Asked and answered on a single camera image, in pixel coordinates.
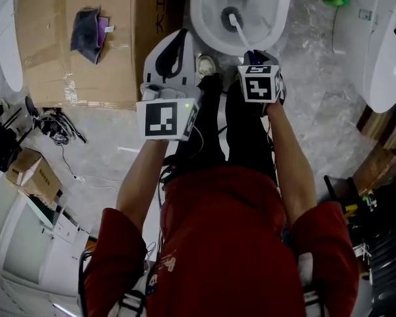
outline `floor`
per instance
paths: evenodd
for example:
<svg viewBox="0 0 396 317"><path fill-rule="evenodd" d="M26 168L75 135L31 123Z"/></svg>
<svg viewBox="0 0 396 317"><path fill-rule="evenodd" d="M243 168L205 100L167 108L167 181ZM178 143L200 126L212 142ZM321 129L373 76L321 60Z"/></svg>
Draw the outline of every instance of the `floor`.
<svg viewBox="0 0 396 317"><path fill-rule="evenodd" d="M322 0L292 0L282 38L269 50L280 59L288 89L286 113L313 168L317 194L327 189L323 177L352 176L374 146L355 128L364 107L352 85L335 61L332 30L336 10ZM190 26L189 17L185 25ZM234 76L238 58L215 54L197 39L197 53L213 54L226 75L226 86ZM224 125L225 99L220 103L220 126ZM137 130L136 114L123 110L73 108L65 111L84 133L88 144L74 140L62 148L34 132L26 145L41 151L63 183L62 204L92 235L98 234L101 212L116 204L117 189L143 142ZM227 151L225 137L222 146ZM170 145L173 153L176 144ZM147 217L144 239L158 236L158 201L155 196Z"/></svg>

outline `leg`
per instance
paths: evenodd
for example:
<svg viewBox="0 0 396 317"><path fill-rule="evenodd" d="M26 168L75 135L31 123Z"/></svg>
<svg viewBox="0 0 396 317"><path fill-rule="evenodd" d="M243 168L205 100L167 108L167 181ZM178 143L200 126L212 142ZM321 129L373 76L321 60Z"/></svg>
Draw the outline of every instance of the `leg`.
<svg viewBox="0 0 396 317"><path fill-rule="evenodd" d="M217 126L218 105L222 92L221 76L215 74L204 77L199 88L203 91L203 96L195 120L196 129L193 129L189 141L179 142L176 155L168 158L165 163L175 168L170 179L226 162L218 140Z"/></svg>
<svg viewBox="0 0 396 317"><path fill-rule="evenodd" d="M229 89L226 103L229 164L254 169L277 184L267 132L258 114L259 107L245 102L240 82L236 81Z"/></svg>

